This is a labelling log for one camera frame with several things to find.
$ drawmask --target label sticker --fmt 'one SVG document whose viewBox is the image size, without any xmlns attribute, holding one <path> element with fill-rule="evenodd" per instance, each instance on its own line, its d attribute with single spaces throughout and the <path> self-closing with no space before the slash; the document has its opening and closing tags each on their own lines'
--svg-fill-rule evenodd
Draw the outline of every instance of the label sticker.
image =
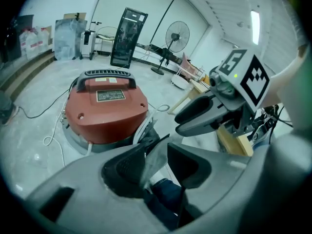
<svg viewBox="0 0 312 234">
<path fill-rule="evenodd" d="M 245 49 L 232 50 L 229 57 L 225 60 L 219 71 L 226 74 L 227 76 L 233 71 L 233 69 L 238 65 L 239 61 L 243 58 L 244 54 L 247 52 Z"/>
<path fill-rule="evenodd" d="M 97 102 L 126 99 L 123 91 L 119 90 L 99 90 L 97 91 Z"/>
<path fill-rule="evenodd" d="M 138 19 L 139 21 L 143 21 L 145 16 L 141 15 L 140 18 Z"/>
<path fill-rule="evenodd" d="M 106 78 L 96 78 L 96 81 L 106 81 Z"/>
<path fill-rule="evenodd" d="M 116 78 L 109 78 L 109 82 L 110 83 L 117 83 L 117 80 L 116 80 Z"/>
</svg>

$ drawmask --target ceiling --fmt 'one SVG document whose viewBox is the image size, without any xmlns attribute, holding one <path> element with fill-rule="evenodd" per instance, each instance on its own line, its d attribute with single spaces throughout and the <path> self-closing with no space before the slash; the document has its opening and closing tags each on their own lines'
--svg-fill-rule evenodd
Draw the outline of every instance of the ceiling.
<svg viewBox="0 0 312 234">
<path fill-rule="evenodd" d="M 286 0 L 188 0 L 221 38 L 239 47 L 253 48 L 277 74 L 295 58 L 302 30 Z M 252 41 L 251 10 L 260 14 L 259 44 Z"/>
</svg>

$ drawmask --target red floor scrubber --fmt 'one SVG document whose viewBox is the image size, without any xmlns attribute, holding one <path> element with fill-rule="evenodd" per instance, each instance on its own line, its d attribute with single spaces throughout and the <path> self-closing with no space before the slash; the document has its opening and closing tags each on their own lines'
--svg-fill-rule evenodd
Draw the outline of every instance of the red floor scrubber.
<svg viewBox="0 0 312 234">
<path fill-rule="evenodd" d="M 92 70 L 73 82 L 62 123 L 67 140 L 85 155 L 89 143 L 95 153 L 132 144 L 147 112 L 147 98 L 133 75 Z M 149 129 L 148 137 L 159 139 L 154 129 Z"/>
</svg>

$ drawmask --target black cabinet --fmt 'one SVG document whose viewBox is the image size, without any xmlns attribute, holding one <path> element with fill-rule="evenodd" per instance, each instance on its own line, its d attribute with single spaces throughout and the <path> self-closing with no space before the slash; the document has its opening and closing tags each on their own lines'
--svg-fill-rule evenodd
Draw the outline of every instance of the black cabinet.
<svg viewBox="0 0 312 234">
<path fill-rule="evenodd" d="M 111 65 L 130 68 L 133 52 L 148 14 L 126 8 L 120 20 L 114 46 Z"/>
</svg>

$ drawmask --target standing fan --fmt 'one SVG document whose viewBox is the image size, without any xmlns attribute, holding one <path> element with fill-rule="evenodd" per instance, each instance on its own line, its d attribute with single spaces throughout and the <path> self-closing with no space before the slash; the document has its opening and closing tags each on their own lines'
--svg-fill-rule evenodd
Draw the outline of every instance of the standing fan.
<svg viewBox="0 0 312 234">
<path fill-rule="evenodd" d="M 151 70 L 159 75 L 164 75 L 164 72 L 160 70 L 160 67 L 165 59 L 168 59 L 168 55 L 172 52 L 180 52 L 185 48 L 190 38 L 190 30 L 186 23 L 182 21 L 176 21 L 169 26 L 166 33 L 166 44 L 168 49 L 163 49 L 162 59 L 158 68 L 152 67 Z"/>
</svg>

